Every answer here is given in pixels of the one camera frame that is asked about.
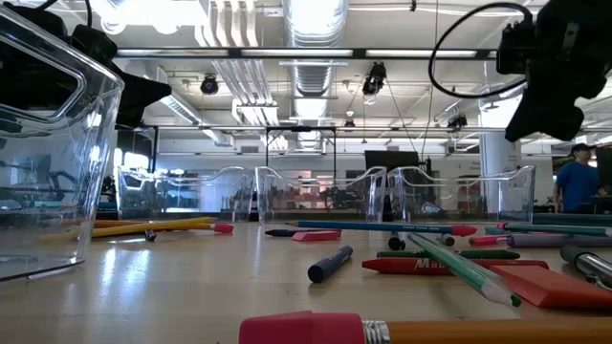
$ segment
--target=wooden table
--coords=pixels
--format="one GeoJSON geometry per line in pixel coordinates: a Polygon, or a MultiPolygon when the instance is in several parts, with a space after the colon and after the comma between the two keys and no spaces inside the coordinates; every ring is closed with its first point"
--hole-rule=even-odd
{"type": "MultiPolygon", "coordinates": [[[[0,283],[0,342],[230,344],[246,317],[303,310],[383,320],[577,315],[526,302],[520,309],[497,305],[452,276],[362,269],[361,261],[386,250],[387,239],[346,230],[338,242],[301,244],[267,237],[250,224],[233,235],[190,231],[161,233],[155,243],[94,241],[87,262],[72,271],[0,283]],[[308,267],[341,245],[353,247],[352,261],[325,283],[311,284],[308,267]]],[[[468,248],[467,240],[455,247],[468,248]]],[[[557,249],[519,252],[563,267],[557,249]]],[[[612,257],[612,250],[596,252],[612,257]]]]}

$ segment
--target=blue shirt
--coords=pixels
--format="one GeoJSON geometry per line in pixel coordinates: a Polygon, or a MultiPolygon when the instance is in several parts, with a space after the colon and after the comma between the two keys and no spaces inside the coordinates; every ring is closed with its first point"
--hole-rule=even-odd
{"type": "Polygon", "coordinates": [[[576,211],[581,203],[589,203],[600,189],[597,168],[577,161],[561,167],[557,186],[562,190],[563,211],[576,211]]]}

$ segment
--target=pencil eraser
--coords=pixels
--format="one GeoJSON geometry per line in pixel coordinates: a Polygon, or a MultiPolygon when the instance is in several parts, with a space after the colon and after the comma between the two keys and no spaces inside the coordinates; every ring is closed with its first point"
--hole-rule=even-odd
{"type": "Polygon", "coordinates": [[[358,314],[293,312],[240,324],[238,344],[365,344],[358,314]]]}
{"type": "Polygon", "coordinates": [[[612,307],[612,292],[541,267],[491,267],[522,298],[542,308],[601,310],[612,307]]]}
{"type": "Polygon", "coordinates": [[[340,232],[336,230],[323,230],[316,232],[298,232],[292,237],[293,240],[301,243],[313,241],[336,240],[339,238],[340,232]]]}
{"type": "Polygon", "coordinates": [[[233,232],[233,226],[232,225],[224,225],[224,224],[219,224],[219,225],[215,225],[214,226],[214,232],[215,233],[232,233],[233,232]]]}
{"type": "Polygon", "coordinates": [[[450,230],[452,235],[464,237],[475,234],[478,229],[474,226],[453,225],[450,227],[450,230]]]}

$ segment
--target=man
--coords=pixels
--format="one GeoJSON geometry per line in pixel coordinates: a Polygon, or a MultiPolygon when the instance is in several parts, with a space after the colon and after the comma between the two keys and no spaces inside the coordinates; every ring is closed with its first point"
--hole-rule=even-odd
{"type": "Polygon", "coordinates": [[[597,168],[589,166],[594,148],[584,143],[572,147],[571,155],[576,160],[561,167],[555,183],[556,213],[580,213],[580,204],[590,203],[592,196],[605,193],[600,189],[597,168]]]}

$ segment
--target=plastic organizer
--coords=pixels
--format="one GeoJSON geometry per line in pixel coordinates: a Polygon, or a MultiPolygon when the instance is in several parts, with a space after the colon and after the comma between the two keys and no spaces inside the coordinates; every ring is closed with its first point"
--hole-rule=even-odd
{"type": "Polygon", "coordinates": [[[76,85],[57,109],[0,104],[0,280],[6,280],[87,258],[123,81],[1,5],[0,43],[3,53],[42,61],[76,85]]]}
{"type": "Polygon", "coordinates": [[[406,223],[530,223],[536,168],[480,178],[434,179],[417,167],[389,172],[395,221],[406,223]]]}
{"type": "Polygon", "coordinates": [[[257,167],[257,211],[261,224],[288,220],[380,222],[386,168],[373,167],[355,179],[285,178],[257,167]]]}
{"type": "Polygon", "coordinates": [[[198,178],[167,177],[118,168],[122,220],[162,221],[211,216],[247,221],[251,214],[252,170],[225,167],[198,178]]]}

